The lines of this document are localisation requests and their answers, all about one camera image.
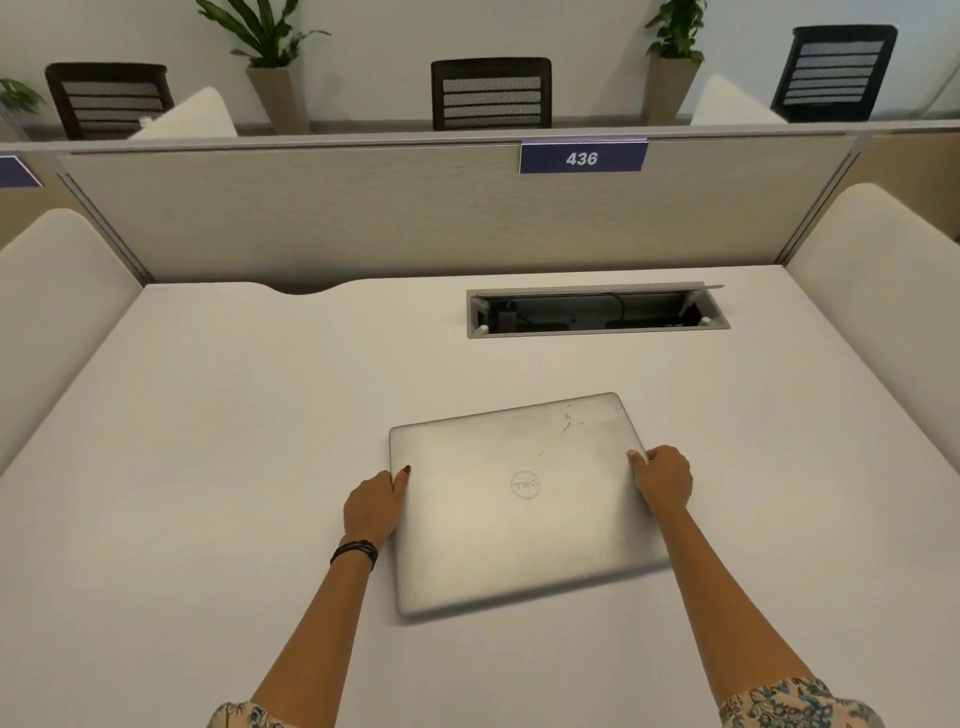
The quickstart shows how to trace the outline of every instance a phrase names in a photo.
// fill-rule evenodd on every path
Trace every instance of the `silver laptop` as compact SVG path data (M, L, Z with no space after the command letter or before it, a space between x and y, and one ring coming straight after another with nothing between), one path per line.
M390 430L410 465L396 604L422 616L666 566L633 483L643 452L609 393Z

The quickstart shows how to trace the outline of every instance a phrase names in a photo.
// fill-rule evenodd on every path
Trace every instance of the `plant pot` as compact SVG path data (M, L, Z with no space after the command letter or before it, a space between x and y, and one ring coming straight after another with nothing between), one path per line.
M248 68L247 76L276 133L310 133L294 84L295 75L289 67Z
M640 123L651 127L665 127L677 121L677 112L684 104L686 93L700 70L700 61L692 59L665 59L650 56L647 84L643 88L643 113Z

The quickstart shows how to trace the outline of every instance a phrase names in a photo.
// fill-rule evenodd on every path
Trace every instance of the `chair backrest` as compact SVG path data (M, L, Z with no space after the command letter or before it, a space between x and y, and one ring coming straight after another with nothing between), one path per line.
M68 139L124 139L140 119L174 107L167 67L152 63L52 63L47 84Z
M704 86L690 126L785 123L784 119L718 73L710 76Z
M68 209L45 212L0 250L0 473L141 290Z
M208 86L152 121L131 139L208 139L237 135L223 96Z
M960 247L880 187L855 184L787 271L960 472Z
M553 123L550 59L434 61L430 71L438 132Z
M771 109L791 122L867 121L897 29L892 25L794 28Z

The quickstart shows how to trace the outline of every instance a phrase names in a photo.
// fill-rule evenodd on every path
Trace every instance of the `hand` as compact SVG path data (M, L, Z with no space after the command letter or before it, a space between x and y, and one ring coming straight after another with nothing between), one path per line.
M663 506L685 508L693 493L693 475L686 458L669 445L647 450L647 457L649 464L636 450L627 452L627 459L634 469L634 482L650 510L656 514Z
M390 538L403 512L410 466L396 474L393 482L387 471L377 473L353 489L344 504L344 536L348 541L369 541L377 550Z

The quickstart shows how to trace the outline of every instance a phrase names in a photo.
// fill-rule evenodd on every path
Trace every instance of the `desk surface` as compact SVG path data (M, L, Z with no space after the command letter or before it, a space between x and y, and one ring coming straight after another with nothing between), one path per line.
M730 330L466 337L469 288L700 279ZM819 676L888 725L955 719L960 475L757 267L148 287L0 479L5 722L203 725L290 635L392 425L606 391L689 456L694 516ZM413 626L393 589L377 569L342 727L716 721L670 571Z

